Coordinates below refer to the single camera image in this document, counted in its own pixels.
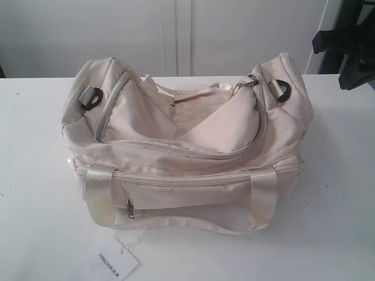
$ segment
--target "white wall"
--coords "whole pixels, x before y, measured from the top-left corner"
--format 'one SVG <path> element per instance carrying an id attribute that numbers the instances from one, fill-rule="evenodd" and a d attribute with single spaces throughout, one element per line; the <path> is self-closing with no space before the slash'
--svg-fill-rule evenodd
<path id="1" fill-rule="evenodd" d="M 230 76 L 285 51 L 306 72 L 337 1 L 3 0 L 0 64 L 8 77 L 72 77 L 115 56 L 140 75 Z"/>
<path id="2" fill-rule="evenodd" d="M 243 75 L 281 51 L 306 72 L 326 2 L 193 0 L 192 75 Z"/>

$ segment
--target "bag handle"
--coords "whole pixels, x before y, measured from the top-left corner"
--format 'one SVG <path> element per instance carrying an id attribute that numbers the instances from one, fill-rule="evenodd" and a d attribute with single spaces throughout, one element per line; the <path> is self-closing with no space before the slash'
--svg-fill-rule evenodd
<path id="1" fill-rule="evenodd" d="M 225 229 L 212 222 L 191 217 L 149 217 L 137 220 L 132 224 L 115 224 L 115 210 L 111 196 L 111 180 L 114 168 L 91 165 L 87 171 L 84 199 L 93 220 L 100 226 L 114 229 L 159 228 L 159 227 L 193 227 L 211 230 L 223 234 L 240 234 Z M 277 200 L 277 174 L 270 167 L 259 171 L 250 171 L 251 194 L 249 220 L 251 229 L 266 227 L 275 211 Z"/>
<path id="2" fill-rule="evenodd" d="M 160 84 L 157 84 L 150 75 L 146 75 L 146 79 L 144 83 L 147 83 L 155 90 L 158 90 L 158 88 L 162 89 L 167 94 L 174 96 L 175 101 L 186 100 L 188 98 L 193 98 L 193 97 L 198 97 L 200 95 L 209 94 L 210 92 L 213 92 L 213 88 L 219 88 L 219 89 L 225 90 L 227 91 L 228 94 L 231 93 L 233 90 L 233 87 L 231 85 L 222 83 L 222 82 L 213 83 L 210 86 L 195 86 L 195 87 L 189 87 L 185 89 L 174 90 L 171 88 L 164 87 Z"/>

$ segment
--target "zipper track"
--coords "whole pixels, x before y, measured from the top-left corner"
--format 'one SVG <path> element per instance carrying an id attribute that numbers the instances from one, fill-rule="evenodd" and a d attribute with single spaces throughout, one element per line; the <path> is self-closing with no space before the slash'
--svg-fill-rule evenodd
<path id="1" fill-rule="evenodd" d="M 282 61 L 282 64 L 285 67 L 285 70 L 287 71 L 291 80 L 295 84 L 297 90 L 302 94 L 303 98 L 305 99 L 305 101 L 306 101 L 306 103 L 309 107 L 311 118 L 312 118 L 313 117 L 313 110 L 312 110 L 312 105 L 311 105 L 310 99 L 307 96 L 307 93 L 306 93 L 304 87 L 301 85 L 301 83 L 299 82 L 299 80 L 297 78 L 297 73 L 295 72 L 293 66 L 291 65 L 289 55 L 286 54 L 286 53 L 281 53 L 280 59 Z"/>
<path id="2" fill-rule="evenodd" d="M 214 159 L 214 160 L 220 160 L 220 159 L 229 159 L 232 157 L 235 157 L 248 149 L 250 149 L 252 146 L 254 146 L 259 139 L 263 138 L 266 130 L 267 130 L 267 114 L 265 111 L 265 102 L 264 102 L 264 96 L 263 96 L 263 89 L 260 85 L 260 80 L 258 79 L 257 76 L 254 75 L 254 77 L 258 80 L 258 84 L 254 85 L 253 87 L 256 88 L 257 90 L 255 92 L 255 97 L 257 99 L 257 111 L 259 112 L 260 115 L 260 121 L 259 121 L 259 130 L 257 132 L 256 137 L 254 140 L 244 147 L 237 149 L 231 153 L 212 153 L 212 154 L 206 154 L 206 153 L 199 153 L 199 152 L 194 152 L 194 151 L 183 151 L 183 148 L 180 149 L 175 149 L 175 148 L 169 148 L 167 146 L 162 146 L 158 144 L 148 144 L 148 143 L 140 143 L 134 140 L 124 140 L 121 143 L 125 145 L 131 145 L 131 146 L 136 146 L 140 148 L 147 148 L 150 150 L 162 150 L 166 151 L 169 153 L 175 153 L 175 154 L 180 154 L 180 155 L 185 155 L 185 156 L 191 156 L 194 158 L 198 159 Z M 126 82 L 130 78 L 130 73 L 129 77 L 127 79 L 123 79 L 122 82 L 120 80 L 122 79 L 122 76 L 118 83 L 116 84 L 115 88 L 113 89 L 111 96 L 108 99 L 108 102 L 105 105 L 105 108 L 103 110 L 102 116 L 98 122 L 98 125 L 96 126 L 95 132 L 94 132 L 94 140 L 96 142 L 101 142 L 104 134 L 105 134 L 105 127 L 108 124 L 109 121 L 109 116 L 113 110 L 113 107 L 115 105 L 115 102 L 118 98 L 118 95 L 120 94 L 120 91 L 122 90 L 123 86 L 126 84 Z"/>
<path id="3" fill-rule="evenodd" d="M 291 173 L 301 172 L 300 164 L 290 163 L 283 166 L 275 167 L 276 172 Z M 76 173 L 79 176 L 86 176 L 88 167 L 79 166 Z M 240 181 L 250 180 L 249 172 L 239 172 L 236 174 L 217 174 L 213 176 L 198 176 L 198 177 L 155 177 L 146 176 L 144 174 L 136 174 L 130 172 L 123 172 L 115 170 L 113 178 L 118 180 L 125 180 L 129 183 L 144 184 L 150 186 L 166 186 L 166 187 L 197 187 L 197 186 L 215 186 L 221 184 L 238 183 Z"/>
<path id="4" fill-rule="evenodd" d="M 108 101 L 104 106 L 101 117 L 95 128 L 94 140 L 96 142 L 101 142 L 101 139 L 103 138 L 103 135 L 105 133 L 104 128 L 107 126 L 110 120 L 110 115 L 112 113 L 113 107 L 118 98 L 118 95 L 120 94 L 124 85 L 126 85 L 126 83 L 129 81 L 130 77 L 131 77 L 130 71 L 125 70 L 124 73 L 121 75 L 120 79 L 117 81 L 115 87 L 112 89 L 111 95 L 108 98 Z"/>

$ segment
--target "nylon fabric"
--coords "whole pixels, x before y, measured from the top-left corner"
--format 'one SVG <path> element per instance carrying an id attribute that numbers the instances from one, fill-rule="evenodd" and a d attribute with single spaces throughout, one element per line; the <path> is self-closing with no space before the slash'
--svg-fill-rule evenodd
<path id="1" fill-rule="evenodd" d="M 287 99 L 278 101 L 277 81 L 290 86 Z M 103 99 L 84 110 L 79 99 L 91 88 Z M 78 73 L 62 131 L 97 224 L 238 234 L 266 227 L 278 196 L 293 189 L 312 117 L 302 76 L 286 53 L 233 85 L 173 89 L 110 57 Z M 114 206 L 128 214 L 123 221 Z"/>

